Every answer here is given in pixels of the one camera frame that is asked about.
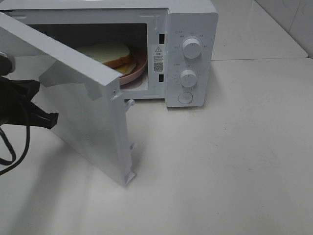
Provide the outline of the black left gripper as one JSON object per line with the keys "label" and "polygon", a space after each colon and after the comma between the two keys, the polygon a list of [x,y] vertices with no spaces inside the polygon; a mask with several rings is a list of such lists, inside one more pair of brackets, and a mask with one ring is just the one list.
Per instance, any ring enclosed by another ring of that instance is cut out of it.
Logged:
{"label": "black left gripper", "polygon": [[31,102],[39,92],[36,80],[10,80],[0,78],[0,124],[35,126],[52,129],[58,113],[47,113]]}

